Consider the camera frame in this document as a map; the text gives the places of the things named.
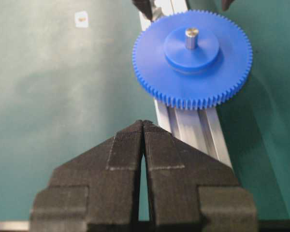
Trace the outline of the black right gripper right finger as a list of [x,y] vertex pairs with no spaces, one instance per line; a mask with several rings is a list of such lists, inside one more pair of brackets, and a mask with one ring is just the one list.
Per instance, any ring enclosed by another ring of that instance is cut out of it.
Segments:
[[151,220],[157,232],[255,232],[257,209],[233,170],[143,122]]

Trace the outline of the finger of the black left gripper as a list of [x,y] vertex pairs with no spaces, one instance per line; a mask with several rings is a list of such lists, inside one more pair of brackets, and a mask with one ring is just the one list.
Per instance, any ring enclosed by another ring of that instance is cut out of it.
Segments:
[[132,0],[132,3],[148,20],[153,19],[154,8],[156,7],[153,0]]
[[233,0],[221,0],[221,8],[223,11],[226,11],[230,8]]

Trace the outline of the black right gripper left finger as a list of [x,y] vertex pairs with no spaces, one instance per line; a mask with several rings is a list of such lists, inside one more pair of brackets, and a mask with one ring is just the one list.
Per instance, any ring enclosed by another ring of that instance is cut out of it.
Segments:
[[57,167],[34,200],[32,232],[131,232],[138,222],[143,123]]

